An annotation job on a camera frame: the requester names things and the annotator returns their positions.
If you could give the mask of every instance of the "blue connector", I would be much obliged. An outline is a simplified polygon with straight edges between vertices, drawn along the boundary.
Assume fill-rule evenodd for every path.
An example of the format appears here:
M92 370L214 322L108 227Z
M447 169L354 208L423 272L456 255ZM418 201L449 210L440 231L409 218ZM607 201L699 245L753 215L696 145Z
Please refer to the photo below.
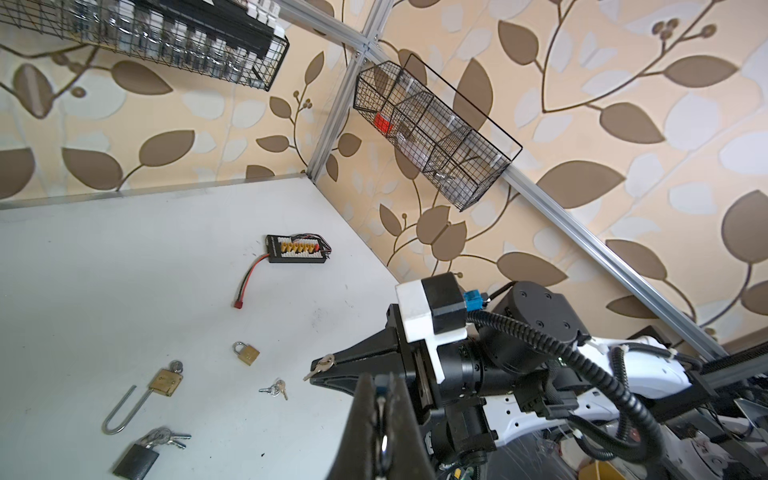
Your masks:
M482 310L482 296L480 290L472 290L464 294L464 303L467 306L468 312L474 312L475 310Z

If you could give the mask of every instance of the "red wire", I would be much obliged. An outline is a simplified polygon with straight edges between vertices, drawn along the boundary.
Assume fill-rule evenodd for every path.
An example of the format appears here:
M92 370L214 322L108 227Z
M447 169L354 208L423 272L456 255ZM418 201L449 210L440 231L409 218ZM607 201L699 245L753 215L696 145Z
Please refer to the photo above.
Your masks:
M255 262L253 262L253 265L251 265L250 270L248 270L248 274L245 277L245 280L243 281L243 288L240 289L240 295L237 297L237 299L242 302L243 298L245 297L245 289L248 286L248 280L250 280L250 274L253 273L253 268L259 264L261 260L264 260L269 256L268 253L265 253L261 257L257 258Z

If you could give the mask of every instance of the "black padlock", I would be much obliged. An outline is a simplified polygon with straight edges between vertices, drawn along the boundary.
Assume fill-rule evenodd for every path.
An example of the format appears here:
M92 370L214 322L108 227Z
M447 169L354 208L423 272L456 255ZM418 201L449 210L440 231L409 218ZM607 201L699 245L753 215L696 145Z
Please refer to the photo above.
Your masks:
M153 449L134 443L112 473L128 480L142 480L158 456Z

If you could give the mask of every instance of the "cable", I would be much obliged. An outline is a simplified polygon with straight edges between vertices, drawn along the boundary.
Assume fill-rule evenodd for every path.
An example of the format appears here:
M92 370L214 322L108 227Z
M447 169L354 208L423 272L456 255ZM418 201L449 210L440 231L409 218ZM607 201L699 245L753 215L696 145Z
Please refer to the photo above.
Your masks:
M484 310L469 312L468 317L469 321L473 323L481 326L490 326L493 329L526 342L537 351L559 357L566 365L578 373L581 378L587 380L611 400L619 412L626 413L640 433L640 441L638 443L628 443L611 437L586 419L577 415L568 416L568 422L575 425L575 428L581 430L585 435L588 435L599 446L610 450L616 456L628 462L647 463L655 462L661 458L664 438L661 435L659 424L640 400L629 389L621 385L611 374L582 355L578 350L571 348L567 343L563 343L516 319Z
M587 442L587 439L584 437L583 433L578 430L576 432L578 432L578 435L574 433L574 440L576 440L576 445L578 445L578 448L580 448L581 451L586 453L588 456L594 458L595 460L600 460L601 462L607 462L608 460L613 460L616 458L616 455L614 455L612 452L609 452L608 450L593 447L589 442Z
M752 427L752 422L750 422L750 427L747 429L746 432L744 432L744 433L734 432L732 430L727 429L726 426L723 425L723 423L720 421L720 417L718 416L717 412L715 412L714 407L712 406L712 403L707 403L704 406L704 408L707 409L707 411L712 416L712 419L715 422L717 422L717 424L720 426L720 428L722 428L723 431L726 433L726 435L731 437L732 440L735 440L737 442L742 442L745 438L747 438L750 435L752 435L752 431L754 430L754 428Z
M250 274L253 273L253 268L259 264L261 260L264 260L269 256L268 253L265 253L261 257L257 258L255 262L253 262L253 265L250 266L248 269L248 272L245 274L245 277L243 278L243 281L240 282L240 290L237 294L237 300L235 300L235 308L240 309L243 308L243 297L245 296L245 287L248 286L248 280L250 280Z
M611 363L611 369L614 372L614 378L624 386L624 388L629 389L629 378L627 377L627 366L624 364L624 347L622 346L614 346L611 348L611 353L608 357L608 361ZM619 424L616 429L616 438L619 440L626 440L629 436L629 430L631 428L631 424L629 419L624 413L619 414ZM595 460L601 460L603 462L607 462L608 460L613 460L616 458L616 455L613 452L609 452L608 450L599 449L597 447L592 446L589 442L587 442L586 439L584 439L583 434L578 432L576 435L574 435L576 444L579 446L579 448L589 455L590 457L594 458Z
M667 349L660 349L657 346L647 345L646 343L625 343L624 345L628 346L630 350L650 353L651 355L661 356L668 359L674 358L678 362L689 364L690 369L695 370L697 372L701 370L703 365L701 360L694 358L690 355L686 355L685 353L672 353Z
M716 372L717 370L725 369L729 366L738 365L739 363L746 362L747 360L756 359L760 356L768 354L768 342L761 343L752 348L742 350L741 352L734 353L733 355L725 356L717 360L708 362L701 369L701 374Z
M504 285L502 288L496 290L494 293L491 293L488 295L488 302L492 302L494 298L501 295L502 293L506 292L507 290L511 289L515 285L515 282L509 282L506 285Z
M326 242L326 239L324 239L322 236L318 235L317 233L297 233L296 235L291 236L291 241L295 241L298 239L311 239L311 240L317 240L317 243L320 245L320 252L324 252L326 254L326 257L331 256L331 246Z

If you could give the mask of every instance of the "red object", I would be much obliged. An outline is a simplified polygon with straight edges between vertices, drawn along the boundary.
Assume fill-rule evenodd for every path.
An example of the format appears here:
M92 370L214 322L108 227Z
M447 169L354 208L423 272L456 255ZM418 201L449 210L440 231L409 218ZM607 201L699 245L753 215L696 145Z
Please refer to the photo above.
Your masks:
M389 119L382 115L380 112L376 113L376 116L373 118L373 126L376 127L384 135L389 133L389 129L391 127L389 124Z
M265 253L261 257L257 258L255 262L253 262L253 265L250 266L248 273L246 274L245 278L243 279L243 284L240 287L240 293L237 295L237 300L235 300L235 308L240 309L243 308L243 298L245 297L245 288L248 286L248 280L250 280L250 274L253 273L253 268L259 264L261 260L264 260L269 256L268 253Z

